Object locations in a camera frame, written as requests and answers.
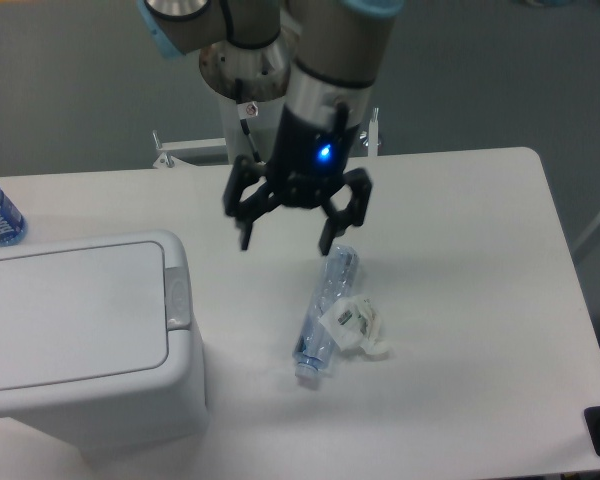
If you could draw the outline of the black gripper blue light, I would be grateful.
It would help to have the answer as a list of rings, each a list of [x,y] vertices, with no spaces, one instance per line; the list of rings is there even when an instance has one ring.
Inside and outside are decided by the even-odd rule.
[[[335,116],[326,127],[315,126],[284,107],[267,165],[246,155],[236,157],[223,207],[240,231],[241,251],[249,247],[254,223],[280,205],[323,209],[326,221],[318,242],[322,256],[350,226],[364,224],[373,183],[364,168],[344,171],[357,131],[347,126],[348,120],[345,103],[335,106]],[[349,188],[350,199],[337,210],[332,197],[343,187]]]

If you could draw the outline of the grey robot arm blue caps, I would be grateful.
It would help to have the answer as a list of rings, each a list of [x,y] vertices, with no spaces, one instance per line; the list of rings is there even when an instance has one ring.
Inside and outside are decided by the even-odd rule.
[[[223,207],[247,248],[278,207],[326,216],[319,249],[365,221],[372,182],[347,162],[399,1],[141,1],[160,53],[199,56],[206,85],[229,102],[231,173]]]

